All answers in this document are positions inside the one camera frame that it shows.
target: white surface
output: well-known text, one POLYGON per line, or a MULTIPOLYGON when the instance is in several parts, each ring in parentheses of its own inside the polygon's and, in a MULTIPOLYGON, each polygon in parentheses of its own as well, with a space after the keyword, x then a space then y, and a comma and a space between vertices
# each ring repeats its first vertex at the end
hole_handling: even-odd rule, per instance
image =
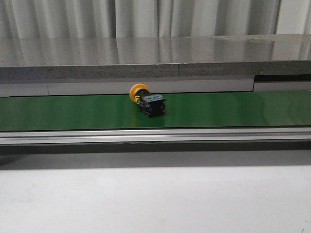
POLYGON ((0 180, 3 233, 311 232, 311 166, 2 170, 0 180))

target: metal rail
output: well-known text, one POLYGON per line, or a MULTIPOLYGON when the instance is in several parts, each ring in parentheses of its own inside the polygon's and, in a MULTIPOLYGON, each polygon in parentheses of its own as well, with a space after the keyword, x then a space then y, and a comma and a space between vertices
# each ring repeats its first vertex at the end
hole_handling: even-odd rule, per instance
POLYGON ((311 140, 311 127, 0 133, 0 145, 159 141, 311 140))

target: green conveyor belt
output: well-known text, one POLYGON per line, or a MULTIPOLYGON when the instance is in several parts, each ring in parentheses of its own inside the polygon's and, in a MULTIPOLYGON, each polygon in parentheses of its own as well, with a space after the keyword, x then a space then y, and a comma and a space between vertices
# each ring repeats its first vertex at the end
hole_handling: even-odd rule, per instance
POLYGON ((0 98, 0 131, 311 125, 311 92, 164 94, 146 117, 128 95, 0 98))

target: metal ledge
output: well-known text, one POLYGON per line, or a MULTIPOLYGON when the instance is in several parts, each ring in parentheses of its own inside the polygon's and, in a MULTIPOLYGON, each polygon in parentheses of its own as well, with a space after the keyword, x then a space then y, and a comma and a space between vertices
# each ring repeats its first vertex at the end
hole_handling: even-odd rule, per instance
POLYGON ((311 127, 0 133, 0 145, 241 140, 311 140, 311 127))
POLYGON ((175 92, 176 80, 178 91, 251 91, 254 75, 309 75, 310 42, 301 34, 3 39, 0 96, 124 93, 124 82, 161 83, 157 92, 175 92))

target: white curtain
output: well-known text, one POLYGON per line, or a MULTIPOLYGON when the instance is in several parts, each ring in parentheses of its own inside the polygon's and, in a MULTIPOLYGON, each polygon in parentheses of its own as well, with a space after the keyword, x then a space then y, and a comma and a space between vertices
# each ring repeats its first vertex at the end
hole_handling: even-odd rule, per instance
POLYGON ((311 0, 0 0, 0 38, 310 31, 311 0))

